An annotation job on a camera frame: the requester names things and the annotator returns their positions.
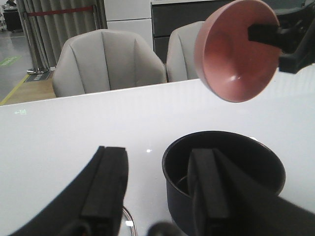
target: curtain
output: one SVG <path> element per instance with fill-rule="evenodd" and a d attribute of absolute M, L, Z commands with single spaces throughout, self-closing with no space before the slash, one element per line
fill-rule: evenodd
<path fill-rule="evenodd" d="M 17 4 L 21 20 L 24 12 L 65 10 L 95 5 L 100 28 L 107 28 L 103 0 L 18 0 Z M 27 32 L 28 38 L 34 39 L 36 45 L 33 48 L 38 53 L 37 60 L 41 60 L 43 66 L 48 68 L 56 66 L 67 39 L 96 29 L 95 17 L 91 11 L 29 16 L 27 20 L 31 30 L 26 31 L 23 25 L 24 31 Z"/>

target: table surface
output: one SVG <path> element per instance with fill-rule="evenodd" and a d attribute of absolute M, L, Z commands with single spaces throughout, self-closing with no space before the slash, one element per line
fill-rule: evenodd
<path fill-rule="evenodd" d="M 32 219 L 98 146 L 126 147 L 124 205 L 140 236 L 170 221 L 161 160 L 179 137 L 223 130 L 255 137 L 286 171 L 280 196 L 315 212 L 315 66 L 277 72 L 254 99 L 229 103 L 199 79 L 0 107 L 0 236 Z"/>

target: cable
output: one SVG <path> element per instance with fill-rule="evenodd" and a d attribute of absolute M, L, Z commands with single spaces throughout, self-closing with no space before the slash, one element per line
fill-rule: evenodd
<path fill-rule="evenodd" d="M 133 222 L 133 225 L 131 226 L 132 236 L 138 236 L 138 232 L 137 232 L 137 228 L 136 228 L 136 224 L 134 222 L 134 219 L 133 219 L 132 215 L 130 214 L 130 212 L 127 210 L 127 208 L 124 206 L 123 206 L 123 214 L 127 218 L 128 221 Z"/>

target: cushioned chair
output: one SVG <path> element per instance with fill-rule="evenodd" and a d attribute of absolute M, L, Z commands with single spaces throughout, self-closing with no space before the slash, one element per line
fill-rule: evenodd
<path fill-rule="evenodd" d="M 171 33 L 166 59 L 166 70 L 170 82 L 198 78 L 195 71 L 194 43 L 203 21 L 195 22 Z"/>
<path fill-rule="evenodd" d="M 164 65 L 141 36 L 99 29 L 64 44 L 53 88 L 60 97 L 164 82 Z"/>

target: pink bowl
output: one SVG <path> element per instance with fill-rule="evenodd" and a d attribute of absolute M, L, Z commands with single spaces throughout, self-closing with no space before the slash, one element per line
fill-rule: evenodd
<path fill-rule="evenodd" d="M 248 27 L 253 24 L 279 25 L 279 21 L 260 0 L 236 0 L 214 12 L 197 36 L 197 74 L 224 100 L 243 102 L 255 97 L 277 69 L 281 50 L 248 41 Z"/>

